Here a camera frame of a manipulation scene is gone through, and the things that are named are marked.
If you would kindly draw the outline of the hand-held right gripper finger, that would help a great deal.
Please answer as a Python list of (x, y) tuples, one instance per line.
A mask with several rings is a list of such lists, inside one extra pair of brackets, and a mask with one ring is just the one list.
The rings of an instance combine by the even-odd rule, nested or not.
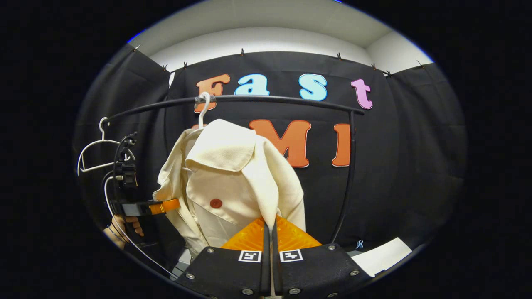
[(270, 232), (252, 221), (221, 247), (205, 247), (177, 284), (207, 298), (261, 298), (270, 294)]
[(346, 298), (372, 277), (336, 243), (321, 244), (281, 216), (273, 229), (274, 293), (283, 298)]

